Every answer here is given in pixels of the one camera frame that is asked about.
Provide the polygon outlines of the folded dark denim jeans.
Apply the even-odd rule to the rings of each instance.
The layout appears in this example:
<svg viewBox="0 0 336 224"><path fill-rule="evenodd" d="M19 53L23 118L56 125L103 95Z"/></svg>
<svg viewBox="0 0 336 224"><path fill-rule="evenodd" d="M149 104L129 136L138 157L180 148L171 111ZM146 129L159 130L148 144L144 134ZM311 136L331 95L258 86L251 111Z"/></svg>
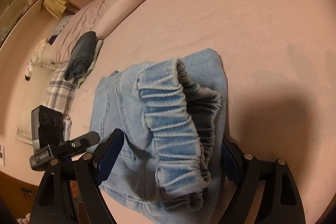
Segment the folded dark denim jeans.
<svg viewBox="0 0 336 224"><path fill-rule="evenodd" d="M89 31L80 36L71 52L71 58L64 74L66 81L77 80L87 73L93 62L96 44L96 32Z"/></svg>

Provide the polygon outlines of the folded pale green garment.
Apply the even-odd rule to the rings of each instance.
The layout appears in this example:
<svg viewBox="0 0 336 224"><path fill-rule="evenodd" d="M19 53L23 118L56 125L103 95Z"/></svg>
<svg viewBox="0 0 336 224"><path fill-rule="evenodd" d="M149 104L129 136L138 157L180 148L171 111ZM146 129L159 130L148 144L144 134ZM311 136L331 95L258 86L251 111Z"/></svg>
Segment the folded pale green garment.
<svg viewBox="0 0 336 224"><path fill-rule="evenodd" d="M95 48L94 55L93 55L93 61L91 62L89 68L85 72L83 72L79 77L77 77L76 80L74 80L74 84L77 89L80 89L80 87L82 86L86 78L94 70L96 61L97 61L97 58L98 58L98 55L100 53L103 43L104 43L103 40L97 41L96 48Z"/></svg>

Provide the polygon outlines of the plush toy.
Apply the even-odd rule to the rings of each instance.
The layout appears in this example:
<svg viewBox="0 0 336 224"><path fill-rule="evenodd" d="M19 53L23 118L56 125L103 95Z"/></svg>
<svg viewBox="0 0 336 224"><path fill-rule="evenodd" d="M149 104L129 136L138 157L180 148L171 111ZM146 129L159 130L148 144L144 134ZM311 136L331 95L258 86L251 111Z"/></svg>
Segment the plush toy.
<svg viewBox="0 0 336 224"><path fill-rule="evenodd" d="M38 65L40 67L50 67L50 62L46 58L43 57L43 52L45 51L47 46L49 46L49 39L48 38L43 38L36 45L34 54L31 57L27 66L26 66L26 71L25 71L25 80L26 81L30 80L30 78L32 76L32 73L33 73L33 69L36 65Z"/></svg>

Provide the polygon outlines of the light blue denim pants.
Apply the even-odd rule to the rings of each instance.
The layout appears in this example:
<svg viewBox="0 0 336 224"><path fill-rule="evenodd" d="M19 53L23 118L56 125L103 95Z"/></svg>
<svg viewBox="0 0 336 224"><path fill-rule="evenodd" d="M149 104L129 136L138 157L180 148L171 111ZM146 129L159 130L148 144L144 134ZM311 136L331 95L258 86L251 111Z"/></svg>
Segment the light blue denim pants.
<svg viewBox="0 0 336 224"><path fill-rule="evenodd" d="M154 223L209 223L221 186L227 82L219 54L132 65L103 77L90 129L125 134L102 190Z"/></svg>

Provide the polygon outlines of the light blue garment at edge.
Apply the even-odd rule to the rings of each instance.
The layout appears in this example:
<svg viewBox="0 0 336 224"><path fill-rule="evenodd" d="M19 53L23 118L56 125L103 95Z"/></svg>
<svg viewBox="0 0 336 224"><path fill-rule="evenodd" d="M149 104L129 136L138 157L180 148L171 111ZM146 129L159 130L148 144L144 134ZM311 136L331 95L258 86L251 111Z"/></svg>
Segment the light blue garment at edge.
<svg viewBox="0 0 336 224"><path fill-rule="evenodd" d="M64 119L63 126L64 126L64 131L63 131L64 140L65 141L70 140L72 121L69 119Z"/></svg>

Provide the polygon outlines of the yellow fringed lamp shade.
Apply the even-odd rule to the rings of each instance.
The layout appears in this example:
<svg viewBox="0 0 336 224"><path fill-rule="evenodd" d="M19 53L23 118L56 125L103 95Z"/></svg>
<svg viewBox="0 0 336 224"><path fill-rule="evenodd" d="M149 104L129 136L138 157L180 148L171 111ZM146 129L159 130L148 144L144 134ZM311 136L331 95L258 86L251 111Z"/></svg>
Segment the yellow fringed lamp shade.
<svg viewBox="0 0 336 224"><path fill-rule="evenodd" d="M66 0L43 0L42 6L56 19L61 19L68 6Z"/></svg>

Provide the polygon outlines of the pink pillow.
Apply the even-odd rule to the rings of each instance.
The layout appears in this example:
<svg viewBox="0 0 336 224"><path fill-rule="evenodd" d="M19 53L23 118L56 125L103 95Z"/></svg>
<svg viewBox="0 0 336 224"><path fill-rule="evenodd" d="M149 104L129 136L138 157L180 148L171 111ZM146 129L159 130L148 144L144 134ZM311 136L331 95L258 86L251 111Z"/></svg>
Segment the pink pillow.
<svg viewBox="0 0 336 224"><path fill-rule="evenodd" d="M95 0L72 16L50 47L48 59L57 64L67 63L78 39L84 33L93 31L104 6L105 0Z"/></svg>

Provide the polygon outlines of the plaid pillow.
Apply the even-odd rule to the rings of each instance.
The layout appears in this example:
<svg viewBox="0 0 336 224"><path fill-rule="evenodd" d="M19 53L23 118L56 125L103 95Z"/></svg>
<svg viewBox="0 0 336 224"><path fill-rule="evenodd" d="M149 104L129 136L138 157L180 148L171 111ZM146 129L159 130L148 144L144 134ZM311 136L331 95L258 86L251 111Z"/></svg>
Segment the plaid pillow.
<svg viewBox="0 0 336 224"><path fill-rule="evenodd" d="M75 96L76 87L73 80L64 78L68 64L64 63L54 71L47 87L43 105L63 114L63 118L70 120L70 111Z"/></svg>

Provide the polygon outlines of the pink duvet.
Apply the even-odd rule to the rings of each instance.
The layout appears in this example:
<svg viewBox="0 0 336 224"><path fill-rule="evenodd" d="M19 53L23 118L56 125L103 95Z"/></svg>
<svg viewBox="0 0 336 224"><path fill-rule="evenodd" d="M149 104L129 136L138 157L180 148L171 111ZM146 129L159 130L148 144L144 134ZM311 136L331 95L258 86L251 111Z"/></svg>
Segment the pink duvet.
<svg viewBox="0 0 336 224"><path fill-rule="evenodd" d="M169 57L212 48L283 53L308 45L309 0L98 0L92 30L104 47Z"/></svg>

